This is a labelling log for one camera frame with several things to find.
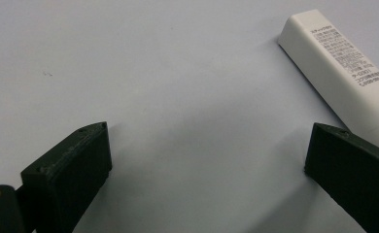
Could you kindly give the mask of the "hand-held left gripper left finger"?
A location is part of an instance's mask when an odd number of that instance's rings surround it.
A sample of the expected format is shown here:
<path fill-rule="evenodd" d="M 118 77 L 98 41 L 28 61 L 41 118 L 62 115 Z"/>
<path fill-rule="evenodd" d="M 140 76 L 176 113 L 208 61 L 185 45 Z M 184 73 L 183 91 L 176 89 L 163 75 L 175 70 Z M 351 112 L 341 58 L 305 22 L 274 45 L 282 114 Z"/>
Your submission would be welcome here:
<path fill-rule="evenodd" d="M 74 131 L 20 173 L 26 229 L 72 233 L 111 170 L 107 123 Z"/>

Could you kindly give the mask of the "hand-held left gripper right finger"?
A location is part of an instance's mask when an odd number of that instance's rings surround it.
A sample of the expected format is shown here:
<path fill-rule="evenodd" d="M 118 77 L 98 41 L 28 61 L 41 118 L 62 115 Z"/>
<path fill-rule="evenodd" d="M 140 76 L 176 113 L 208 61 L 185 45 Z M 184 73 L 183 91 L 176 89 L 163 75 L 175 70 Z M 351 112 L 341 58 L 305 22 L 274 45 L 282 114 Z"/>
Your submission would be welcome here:
<path fill-rule="evenodd" d="M 344 129 L 313 125 L 305 174 L 367 233 L 379 233 L 379 148 Z"/>

